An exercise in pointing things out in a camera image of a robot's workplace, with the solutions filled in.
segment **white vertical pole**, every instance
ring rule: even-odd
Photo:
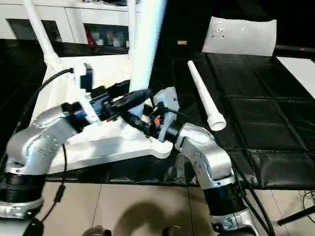
[[[128,4],[128,33],[129,33],[129,55],[132,60],[134,52],[136,32],[136,0],[127,0]]]
[[[52,64],[60,63],[60,59],[49,41],[45,28],[36,14],[35,6],[32,0],[24,0],[24,7],[28,13],[31,26],[36,34],[37,40],[43,50],[45,62]]]
[[[143,0],[139,23],[137,24],[137,40],[132,56],[133,69],[130,79],[130,92],[149,87],[165,7],[166,0]],[[140,117],[143,104],[130,111]]]

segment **black cable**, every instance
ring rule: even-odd
[[[44,222],[48,218],[50,213],[54,210],[54,208],[57,205],[57,203],[59,203],[61,201],[61,198],[63,196],[64,190],[65,190],[64,182],[65,182],[65,176],[66,176],[67,165],[68,165],[67,152],[66,152],[64,144],[63,144],[63,156],[64,156],[63,178],[62,178],[61,184],[60,184],[60,186],[58,188],[58,191],[56,193],[56,196],[55,196],[55,199],[54,199],[54,203],[52,204],[52,206],[50,207],[49,211],[46,213],[44,218],[41,220],[41,222]]]
[[[304,191],[304,195],[303,195],[303,198],[302,198],[302,208],[303,210],[305,210],[305,198],[306,198],[306,195],[311,193],[313,195],[313,191],[310,191],[310,192],[306,192]],[[315,224],[315,221],[311,218],[310,215],[307,216],[314,224]]]
[[[177,115],[179,115],[179,116],[182,116],[182,117],[184,117],[185,119],[189,120],[192,124],[195,124],[195,125],[197,125],[197,126],[200,126],[200,127],[202,127],[202,128],[205,128],[205,129],[208,130],[210,133],[212,133],[212,131],[209,130],[209,128],[205,127],[203,124],[197,122],[195,119],[191,118],[190,116],[188,116],[188,115],[186,115],[186,114],[184,114],[184,113],[182,113],[182,112],[178,112],[178,111],[175,111],[175,110],[172,110],[172,109],[169,109],[169,108],[166,108],[166,111],[167,111],[167,112],[174,113],[174,114],[177,114]]]
[[[252,203],[249,201],[249,199],[246,197],[246,192],[244,191],[244,189],[241,186],[241,183],[238,179],[238,173],[235,170],[234,166],[232,167],[233,172],[234,172],[234,177],[235,177],[235,181],[237,183],[237,185],[239,186],[239,188],[241,189],[241,191],[243,192],[243,199],[246,202],[247,206],[249,207],[249,209],[252,211],[252,213],[254,214],[254,216],[256,217],[256,219],[259,221],[259,223],[261,224],[261,226],[264,228],[264,230],[266,231],[267,235],[270,235],[269,232],[269,228],[267,227],[267,225],[265,224],[265,222],[263,221],[263,219],[260,217],[260,215],[258,214],[258,212],[256,211],[256,209],[254,208],[254,206],[252,205]]]
[[[17,122],[17,125],[15,127],[15,130],[14,130],[13,134],[15,134],[16,132],[19,131],[19,128],[20,128],[21,124],[23,123],[23,120],[25,119],[25,116],[27,115],[27,113],[28,113],[29,109],[32,107],[32,105],[36,102],[36,99],[37,99],[39,93],[43,90],[43,88],[45,88],[49,83],[51,83],[53,80],[55,80],[59,76],[61,76],[63,74],[66,74],[66,73],[73,73],[73,68],[65,69],[65,70],[59,71],[58,73],[54,74],[52,77],[50,77],[48,80],[46,80],[35,91],[35,93],[32,95],[32,97],[30,97],[30,99],[28,100],[28,102],[24,106],[24,109],[23,109],[22,114],[20,115],[20,117],[18,119],[18,122]]]
[[[232,162],[232,165],[233,167],[236,169],[236,171],[239,173],[239,175],[242,177],[244,183],[246,184],[246,186],[248,187],[249,191],[251,192],[254,200],[256,201],[263,217],[265,218],[265,221],[267,223],[267,226],[269,228],[269,235],[270,236],[275,236],[276,233],[275,233],[275,230],[274,230],[274,227],[272,226],[272,223],[271,223],[271,220],[265,210],[265,208],[263,207],[261,201],[259,200],[258,196],[256,195],[253,187],[251,186],[251,184],[249,183],[249,181],[247,180],[246,176],[244,175],[244,173],[240,170],[240,168],[237,166],[236,162],[231,158],[231,162]]]

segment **black table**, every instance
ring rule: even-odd
[[[53,46],[61,57],[126,53],[80,44]],[[314,189],[315,101],[290,72],[271,57],[203,53],[170,57],[158,51],[150,88],[157,92],[175,86],[180,111],[204,125],[206,114],[187,67],[189,59],[226,118],[227,127],[215,136],[251,184],[257,189]],[[0,40],[2,151],[26,98],[40,86],[45,68],[36,42]],[[59,181],[61,174],[47,178]],[[163,160],[144,156],[69,171],[67,181],[197,184],[191,164],[176,150]]]

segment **white shelf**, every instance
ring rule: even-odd
[[[37,6],[59,6],[59,7],[73,7],[73,8],[86,8],[98,10],[111,10],[111,11],[127,11],[126,6],[113,6],[104,3],[91,3],[82,2],[82,0],[33,0]],[[0,0],[0,4],[9,5],[22,5],[22,0]],[[141,1],[136,6],[136,12],[141,11]]]

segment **white cone-shaped tube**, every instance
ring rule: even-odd
[[[203,83],[200,74],[197,71],[196,66],[190,60],[188,61],[188,67],[191,72],[193,81],[198,89],[201,101],[206,110],[208,116],[208,124],[211,130],[219,131],[225,128],[226,121],[223,115],[218,111],[212,97],[210,96],[205,84]]]

